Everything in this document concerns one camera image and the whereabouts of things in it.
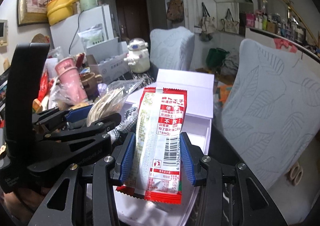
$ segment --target metal screw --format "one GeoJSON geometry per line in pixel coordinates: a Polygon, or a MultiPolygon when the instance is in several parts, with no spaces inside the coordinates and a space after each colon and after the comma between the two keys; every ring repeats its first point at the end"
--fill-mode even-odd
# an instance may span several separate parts
{"type": "Polygon", "coordinates": [[[76,170],[77,168],[78,168],[77,164],[71,164],[69,167],[70,170],[76,170]]]}
{"type": "Polygon", "coordinates": [[[211,161],[211,157],[209,157],[209,156],[203,156],[201,159],[203,162],[210,162],[211,161]]]}
{"type": "Polygon", "coordinates": [[[106,156],[103,160],[104,160],[104,162],[109,163],[109,162],[111,162],[113,160],[113,157],[112,156],[106,156]]]}
{"type": "Polygon", "coordinates": [[[247,168],[247,165],[244,164],[244,163],[239,163],[239,164],[238,164],[238,168],[241,169],[241,170],[244,170],[244,169],[247,168]]]}

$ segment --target yellow pot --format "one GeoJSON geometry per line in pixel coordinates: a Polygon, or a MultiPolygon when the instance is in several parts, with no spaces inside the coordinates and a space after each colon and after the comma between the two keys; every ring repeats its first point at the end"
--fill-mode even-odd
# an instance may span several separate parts
{"type": "Polygon", "coordinates": [[[77,0],[51,0],[47,4],[47,17],[50,26],[73,15],[72,4],[77,0]]]}

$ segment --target gold decorative branch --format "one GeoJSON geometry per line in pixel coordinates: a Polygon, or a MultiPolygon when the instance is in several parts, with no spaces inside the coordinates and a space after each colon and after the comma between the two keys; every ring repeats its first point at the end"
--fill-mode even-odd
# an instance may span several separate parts
{"type": "Polygon", "coordinates": [[[313,33],[311,32],[310,28],[307,26],[307,24],[303,21],[302,17],[298,14],[298,12],[294,9],[294,7],[292,6],[292,4],[290,3],[290,0],[282,0],[287,6],[289,6],[291,8],[291,10],[296,14],[296,16],[299,18],[299,20],[302,22],[302,24],[305,26],[306,30],[308,31],[308,33],[310,34],[311,38],[313,39],[313,41],[315,42],[316,46],[320,46],[315,38],[315,36],[313,35],[313,33]]]}

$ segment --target refrigerator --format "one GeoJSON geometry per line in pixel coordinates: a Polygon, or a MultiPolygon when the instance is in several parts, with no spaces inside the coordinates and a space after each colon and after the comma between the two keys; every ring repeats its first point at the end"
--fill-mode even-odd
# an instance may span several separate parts
{"type": "Polygon", "coordinates": [[[68,55],[72,43],[70,48],[71,55],[85,52],[81,39],[77,33],[97,24],[102,24],[103,38],[105,41],[114,38],[109,5],[102,5],[84,11],[81,14],[73,15],[51,26],[50,30],[54,47],[57,48],[58,46],[61,46],[63,54],[68,55]]]}

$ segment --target pair of slippers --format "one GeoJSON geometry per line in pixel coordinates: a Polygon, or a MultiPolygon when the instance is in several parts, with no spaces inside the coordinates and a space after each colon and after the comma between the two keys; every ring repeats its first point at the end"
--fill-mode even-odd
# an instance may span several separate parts
{"type": "Polygon", "coordinates": [[[299,165],[299,162],[296,162],[288,172],[288,180],[291,181],[293,186],[296,186],[300,183],[303,176],[303,168],[299,165]]]}

